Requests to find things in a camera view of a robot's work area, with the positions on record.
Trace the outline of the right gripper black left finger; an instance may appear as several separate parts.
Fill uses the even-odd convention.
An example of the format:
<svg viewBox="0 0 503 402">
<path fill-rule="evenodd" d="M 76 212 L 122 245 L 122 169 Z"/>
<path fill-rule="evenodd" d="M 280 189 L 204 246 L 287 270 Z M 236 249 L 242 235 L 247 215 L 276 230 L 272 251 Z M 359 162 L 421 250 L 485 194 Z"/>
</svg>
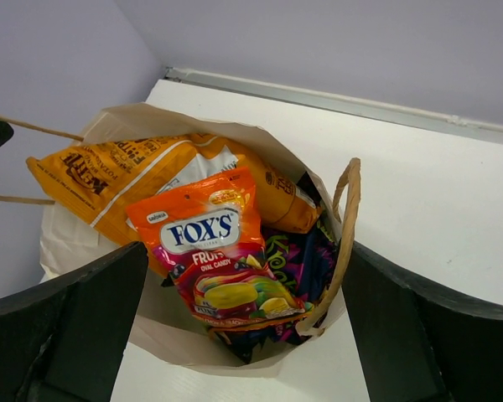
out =
<svg viewBox="0 0 503 402">
<path fill-rule="evenodd" d="M 125 245 L 0 299 L 0 401 L 108 401 L 148 268 Z"/>
</svg>

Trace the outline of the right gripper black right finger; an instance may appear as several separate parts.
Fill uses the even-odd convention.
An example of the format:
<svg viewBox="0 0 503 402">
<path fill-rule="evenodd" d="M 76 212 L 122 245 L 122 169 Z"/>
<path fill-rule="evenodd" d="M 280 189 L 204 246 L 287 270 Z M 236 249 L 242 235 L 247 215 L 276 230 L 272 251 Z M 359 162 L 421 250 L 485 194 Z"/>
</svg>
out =
<svg viewBox="0 0 503 402">
<path fill-rule="evenodd" d="M 354 244 L 342 291 L 372 401 L 503 401 L 503 306 Z"/>
</svg>

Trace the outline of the beige paper bag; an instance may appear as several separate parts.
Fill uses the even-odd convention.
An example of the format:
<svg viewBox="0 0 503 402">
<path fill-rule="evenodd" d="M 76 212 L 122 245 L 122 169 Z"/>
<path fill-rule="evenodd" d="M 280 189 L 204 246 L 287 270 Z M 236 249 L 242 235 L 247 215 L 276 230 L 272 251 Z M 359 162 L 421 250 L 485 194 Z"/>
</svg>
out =
<svg viewBox="0 0 503 402">
<path fill-rule="evenodd" d="M 43 205 L 67 209 L 88 240 L 139 246 L 141 265 L 173 282 L 137 306 L 129 340 L 152 355 L 206 374 L 273 377 L 291 347 L 244 364 L 229 351 L 233 335 L 291 322 L 317 338 L 328 326 L 354 244 L 358 158 L 314 202 L 296 184 L 306 166 L 267 131 L 137 103 L 102 110 L 69 147 L 26 163 Z M 321 214 L 340 254 L 330 285 L 307 301 L 275 276 L 261 229 L 307 234 Z"/>
</svg>

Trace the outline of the orange snack bar packet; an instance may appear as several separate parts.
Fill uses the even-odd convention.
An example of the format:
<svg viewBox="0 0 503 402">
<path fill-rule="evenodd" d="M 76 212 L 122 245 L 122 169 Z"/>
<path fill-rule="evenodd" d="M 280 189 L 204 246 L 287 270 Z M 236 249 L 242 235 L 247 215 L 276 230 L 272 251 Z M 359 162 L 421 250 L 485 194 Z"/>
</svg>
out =
<svg viewBox="0 0 503 402">
<path fill-rule="evenodd" d="M 43 268 L 73 271 L 138 236 L 125 208 L 217 173 L 247 167 L 257 184 L 262 223 L 305 234 L 322 211 L 305 191 L 251 148 L 213 134 L 103 142 L 67 147 L 27 160 L 55 205 L 44 213 Z"/>
</svg>

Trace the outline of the purple snack bag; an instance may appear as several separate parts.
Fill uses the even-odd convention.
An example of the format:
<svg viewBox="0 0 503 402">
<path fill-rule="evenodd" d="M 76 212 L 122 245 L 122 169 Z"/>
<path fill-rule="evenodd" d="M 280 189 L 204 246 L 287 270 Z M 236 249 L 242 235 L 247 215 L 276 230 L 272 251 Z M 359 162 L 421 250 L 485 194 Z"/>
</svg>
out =
<svg viewBox="0 0 503 402">
<path fill-rule="evenodd" d="M 243 363 L 267 340 L 299 345 L 295 326 L 319 304 L 337 257 L 328 215 L 306 233 L 265 225 L 259 240 L 245 238 L 216 250 L 159 255 L 193 317 Z"/>
</svg>

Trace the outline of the orange red candy packet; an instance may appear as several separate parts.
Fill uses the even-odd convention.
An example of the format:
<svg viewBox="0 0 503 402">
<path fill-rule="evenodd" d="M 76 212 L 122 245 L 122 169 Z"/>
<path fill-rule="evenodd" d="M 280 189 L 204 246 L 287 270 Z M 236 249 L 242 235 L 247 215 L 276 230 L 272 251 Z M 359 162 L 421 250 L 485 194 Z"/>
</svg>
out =
<svg viewBox="0 0 503 402">
<path fill-rule="evenodd" d="M 255 180 L 241 167 L 126 208 L 192 315 L 212 327 L 304 317 L 313 309 L 270 269 L 256 197 Z"/>
</svg>

